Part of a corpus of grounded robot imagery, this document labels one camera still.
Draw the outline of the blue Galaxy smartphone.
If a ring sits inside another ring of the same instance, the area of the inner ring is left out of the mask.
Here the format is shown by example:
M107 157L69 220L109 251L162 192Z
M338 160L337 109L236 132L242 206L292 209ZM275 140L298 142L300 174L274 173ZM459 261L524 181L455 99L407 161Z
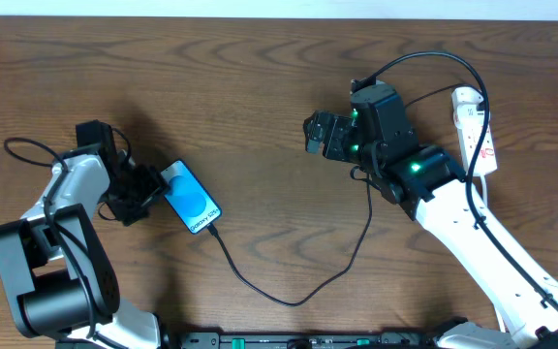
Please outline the blue Galaxy smartphone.
M222 209L183 160L173 162L161 175L170 187L165 199L192 235L221 217Z

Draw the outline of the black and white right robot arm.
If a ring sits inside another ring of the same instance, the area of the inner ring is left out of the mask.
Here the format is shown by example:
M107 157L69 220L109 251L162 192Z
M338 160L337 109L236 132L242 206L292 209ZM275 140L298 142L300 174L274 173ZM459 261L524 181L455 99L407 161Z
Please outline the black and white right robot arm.
M435 236L500 312L505 332L454 320L427 338L442 348L558 348L558 281L515 240L441 147L419 143L395 89L381 82L351 96L352 113L315 111L305 147L350 162L385 200Z

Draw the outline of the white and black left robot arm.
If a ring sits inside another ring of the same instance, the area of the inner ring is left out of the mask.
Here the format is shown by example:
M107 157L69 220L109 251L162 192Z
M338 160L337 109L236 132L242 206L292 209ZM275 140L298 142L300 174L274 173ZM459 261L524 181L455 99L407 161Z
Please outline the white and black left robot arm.
M120 295L92 224L100 205L129 226L167 191L154 168L96 143L57 154L42 197L0 225L0 278L17 330L58 348L170 348L160 318Z

